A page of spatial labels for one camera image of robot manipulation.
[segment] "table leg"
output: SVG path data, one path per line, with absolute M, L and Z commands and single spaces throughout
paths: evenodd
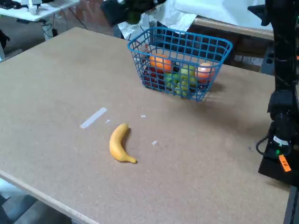
M 46 41 L 53 37 L 52 28 L 53 27 L 51 21 L 46 20 L 45 25 L 43 25 L 43 34 Z
M 5 58 L 4 50 L 0 44 L 0 61 L 2 61 Z

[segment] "white tape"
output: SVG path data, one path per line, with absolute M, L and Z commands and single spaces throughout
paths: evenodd
M 278 144 L 280 144 L 280 145 L 284 145 L 284 146 L 288 146 L 289 145 L 289 143 L 287 141 L 282 140 L 282 139 L 280 139 L 280 138 L 278 138 L 276 136 L 274 136 L 273 140 L 275 142 L 277 142 Z
M 98 119 L 100 116 L 102 116 L 105 112 L 107 111 L 107 109 L 105 107 L 102 107 L 101 109 L 99 109 L 96 113 L 94 113 L 89 119 L 87 119 L 86 121 L 84 121 L 80 127 L 81 128 L 87 128 L 88 126 L 90 126 L 96 119 Z

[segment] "orange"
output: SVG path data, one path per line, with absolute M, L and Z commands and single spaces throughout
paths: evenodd
M 149 56 L 149 63 L 152 67 L 155 67 L 157 70 L 162 70 L 163 72 L 171 73 L 172 72 L 172 63 L 170 59 L 163 59 L 160 57 L 167 58 L 164 55 Z

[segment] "white table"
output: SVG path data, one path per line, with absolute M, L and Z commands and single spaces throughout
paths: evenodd
M 3 9 L 0 8 L 0 15 L 10 16 L 17 19 L 28 20 L 32 22 L 40 21 L 41 19 L 47 20 L 51 15 L 62 11 L 65 8 L 70 8 L 79 4 L 79 0 L 56 0 L 54 2 L 42 4 L 41 7 L 38 8 L 37 14 L 33 15 L 29 12 L 27 8 L 20 9 Z M 47 26 L 43 26 L 45 39 L 48 40 L 52 36 L 51 24 L 50 21 L 47 20 Z M 0 61 L 5 58 L 3 49 L 0 45 Z

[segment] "black equipment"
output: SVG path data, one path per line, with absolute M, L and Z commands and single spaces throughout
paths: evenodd
M 262 26 L 271 23 L 274 34 L 275 91 L 268 105 L 272 123 L 267 135 L 256 145 L 256 150 L 263 155 L 258 172 L 299 187 L 299 104 L 296 90 L 299 0 L 266 0 L 265 5 L 250 6 L 248 10 L 262 20 Z M 268 144 L 265 152 L 261 152 L 259 145 L 265 140 Z M 282 155 L 287 163 L 280 161 Z

